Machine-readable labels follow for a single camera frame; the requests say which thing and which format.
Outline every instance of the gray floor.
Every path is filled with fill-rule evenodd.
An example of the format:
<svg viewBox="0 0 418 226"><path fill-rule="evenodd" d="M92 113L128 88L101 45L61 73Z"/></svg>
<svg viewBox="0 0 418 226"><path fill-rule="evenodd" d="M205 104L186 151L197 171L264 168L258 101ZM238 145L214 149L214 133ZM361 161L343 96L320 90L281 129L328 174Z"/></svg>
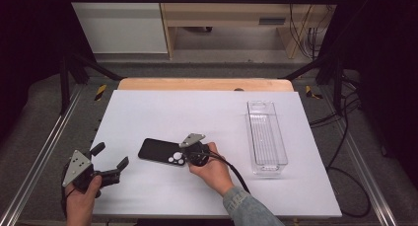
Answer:
<svg viewBox="0 0 418 226"><path fill-rule="evenodd" d="M303 57L291 62L275 60L284 59L283 47L277 45L277 42L271 42L267 45L270 40L260 42L259 31L252 31L251 33L250 29L234 31L233 29L214 28L212 33L215 33L213 35L202 35L199 30L196 28L184 29L179 33L180 36L186 38L177 40L177 57L172 61L154 59L139 63L115 62L113 60L110 63L104 63L104 66L120 75L138 77L277 78L289 74L309 61ZM270 33L272 35L271 40L277 39L274 30L265 30L262 33ZM232 39L232 36L230 36L228 42L223 44L221 40L225 40L225 38L222 35L237 35L237 38ZM278 54L282 52L282 55L272 56L271 54L275 54L275 51L278 51ZM186 58L190 57L190 54L195 54L194 58L196 59L187 60ZM92 78L88 85L83 86L80 101L67 122L44 170L41 172L26 206L23 208L20 215L21 221L47 220L56 222L64 220L59 205L59 181L62 166L75 148L90 148L91 140L94 139L96 134L95 129L99 127L100 119L105 113L111 90L117 87L117 82L110 81L91 70L89 70L89 73ZM313 75L314 72L311 72L293 81L295 90L300 93L308 120L322 118L332 112L325 99L306 96L307 85L310 85L316 94L321 92L321 89L312 79ZM107 88L102 99L94 101L100 84L107 84ZM58 119L60 110L59 92L58 76L52 76L34 84L30 89L30 99L24 107L14 131L9 138L1 143L0 181L2 193L0 194L0 210L2 212L5 212L15 196ZM345 87L344 94L349 92L351 90ZM379 141L376 139L363 111L356 109L349 114L349 127L398 225L418 225L417 189L409 182L395 159L382 156ZM341 138L336 123L313 128L313 136L322 161L327 164ZM346 150L346 147L342 149L334 166L343 169L355 179L358 179L352 160ZM330 172L329 177L340 207L349 212L361 213L365 209L366 201L360 189L350 179L339 173ZM294 225L293 219L283 220L287 225ZM344 215L342 218L299 220L299 225L381 225L374 210L363 218ZM134 219L113 221L130 225L135 222ZM105 222L105 219L95 218L95 222Z"/></svg>

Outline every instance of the metal frame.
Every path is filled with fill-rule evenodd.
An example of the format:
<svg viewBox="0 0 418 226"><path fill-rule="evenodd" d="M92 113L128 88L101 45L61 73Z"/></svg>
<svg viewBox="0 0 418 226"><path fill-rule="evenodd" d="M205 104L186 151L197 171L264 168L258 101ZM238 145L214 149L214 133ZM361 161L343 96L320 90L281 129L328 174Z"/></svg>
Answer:
<svg viewBox="0 0 418 226"><path fill-rule="evenodd" d="M355 14L357 15L361 12L361 10L363 9L364 5L366 4L368 0L61 0L61 1L75 2L75 3L86 3L86 2L89 2L89 3L229 3L229 4L313 4L313 5L341 5L341 4L347 4L347 3L362 3L362 6L360 7L359 11ZM355 20L355 16L351 18L348 26L340 33L340 36L332 45L332 48L335 48L335 49L331 49L329 53L323 56L320 56L316 61L304 66L300 70L284 78L288 80L296 79L297 77L306 73L307 71L313 68L317 68L319 66L327 65L328 66L327 68L329 68L330 63L335 62L335 59L337 59L338 57L339 51L340 51L339 48L341 47L341 44L344 44L344 41L347 40L347 38L344 39L344 36L346 36L347 31L350 29L350 26L352 26L354 20ZM86 60L83 60L82 57L77 57L77 60L85 64L89 63L89 62L86 62ZM93 66L94 68L101 68L100 66L99 67L96 66L96 64L89 64L89 65ZM66 82L66 80L68 79L66 72L67 72L66 60L64 58L61 63L61 76L64 79L64 81L62 81L63 82L62 84L64 86L68 86L68 82ZM66 95L66 93L68 93L68 89L66 87L62 89L63 89L63 94L65 93L63 95L63 98L67 100L68 95ZM75 95L73 95L75 98L71 103L67 103L66 101L63 101L63 106L69 106L69 109L68 110L65 109L66 112L65 110L61 111L63 115L58 119L57 123L55 124L55 127L51 131L51 134L46 140L42 150L40 151L38 157L35 160L33 167L28 173L26 179L24 180L21 188L19 189L12 203L8 207L7 211L2 215L0 225L14 225L17 222L18 217L20 216L20 213L22 212L23 207L25 206L30 194L32 193L35 187L35 183L37 182L37 179L39 178L53 148L55 147L55 144L61 132L63 131L63 128L65 127L65 124L69 116L74 110L74 107L77 103L81 90L82 88L76 89L74 93ZM343 126L344 126L344 123L339 122L340 130L343 129ZM368 190L368 193L371 195L372 204L374 206L376 214L378 218L380 219L382 225L390 225L390 226L396 225L394 217L387 203L384 200L384 197L379 189L379 186L375 182L367 164L365 163L360 152L358 151L357 146L351 134L348 134L347 141L349 142L348 148L349 148L350 157L352 158L354 162L356 170L363 184Z"/></svg>

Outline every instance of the black curtain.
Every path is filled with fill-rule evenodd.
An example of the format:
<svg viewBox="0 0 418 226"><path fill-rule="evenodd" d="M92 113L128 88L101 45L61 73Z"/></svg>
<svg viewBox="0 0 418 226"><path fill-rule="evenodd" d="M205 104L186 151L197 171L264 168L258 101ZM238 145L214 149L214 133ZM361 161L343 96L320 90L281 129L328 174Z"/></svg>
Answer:
<svg viewBox="0 0 418 226"><path fill-rule="evenodd" d="M329 38L355 15L355 8L344 9L334 15ZM339 59L359 71L360 98L384 149L418 188L418 0L369 0L355 19ZM328 40L324 45L330 48Z"/></svg>
<svg viewBox="0 0 418 226"><path fill-rule="evenodd" d="M25 105L29 86L57 74L64 55L96 60L68 1L0 0L0 38L2 139Z"/></svg>

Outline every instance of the metal bracket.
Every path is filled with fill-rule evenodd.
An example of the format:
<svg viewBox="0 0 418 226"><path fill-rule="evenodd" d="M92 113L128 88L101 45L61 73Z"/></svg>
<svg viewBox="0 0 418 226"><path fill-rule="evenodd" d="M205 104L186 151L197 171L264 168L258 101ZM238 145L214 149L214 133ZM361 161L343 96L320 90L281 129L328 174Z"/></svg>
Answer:
<svg viewBox="0 0 418 226"><path fill-rule="evenodd" d="M67 187L91 165L92 162L86 156L84 156L80 151L75 150L73 156L71 157L70 165L68 166L62 186Z"/></svg>
<svg viewBox="0 0 418 226"><path fill-rule="evenodd" d="M204 134L196 134L196 133L190 133L178 146L180 148L186 148L189 147L200 140L204 139L206 136Z"/></svg>

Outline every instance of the white wall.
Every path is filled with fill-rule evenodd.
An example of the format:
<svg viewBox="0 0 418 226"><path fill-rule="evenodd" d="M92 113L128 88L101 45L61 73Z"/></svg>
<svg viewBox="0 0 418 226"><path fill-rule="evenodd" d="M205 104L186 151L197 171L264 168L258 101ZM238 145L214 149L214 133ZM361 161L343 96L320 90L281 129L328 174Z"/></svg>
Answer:
<svg viewBox="0 0 418 226"><path fill-rule="evenodd" d="M73 3L93 53L167 53L158 4Z"/></svg>

